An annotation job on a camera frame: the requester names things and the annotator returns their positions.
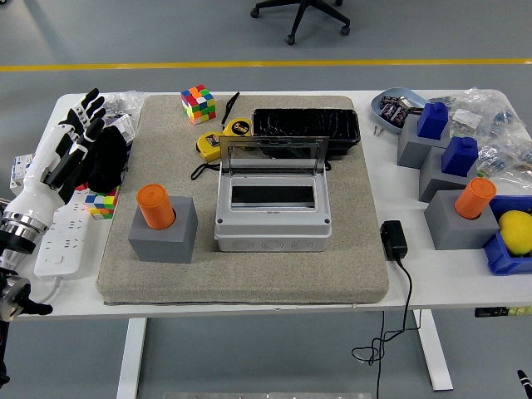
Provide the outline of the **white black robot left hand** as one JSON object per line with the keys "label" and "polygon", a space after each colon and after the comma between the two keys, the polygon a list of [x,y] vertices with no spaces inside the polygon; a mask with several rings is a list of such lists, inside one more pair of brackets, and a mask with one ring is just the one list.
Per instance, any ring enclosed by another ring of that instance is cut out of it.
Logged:
{"label": "white black robot left hand", "polygon": [[28,224],[40,230],[76,187],[83,162],[102,133],[105,99],[95,88],[66,117],[45,131],[23,179],[22,192],[4,210],[4,224]]}

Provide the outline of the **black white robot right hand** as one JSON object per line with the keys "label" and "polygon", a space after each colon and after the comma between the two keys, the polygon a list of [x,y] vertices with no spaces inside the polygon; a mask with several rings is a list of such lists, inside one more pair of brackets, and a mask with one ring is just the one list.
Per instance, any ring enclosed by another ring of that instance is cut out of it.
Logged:
{"label": "black white robot right hand", "polygon": [[517,371],[518,378],[520,379],[520,384],[523,387],[525,391],[525,395],[528,399],[532,399],[532,383],[530,379],[527,377],[525,372],[523,370]]}

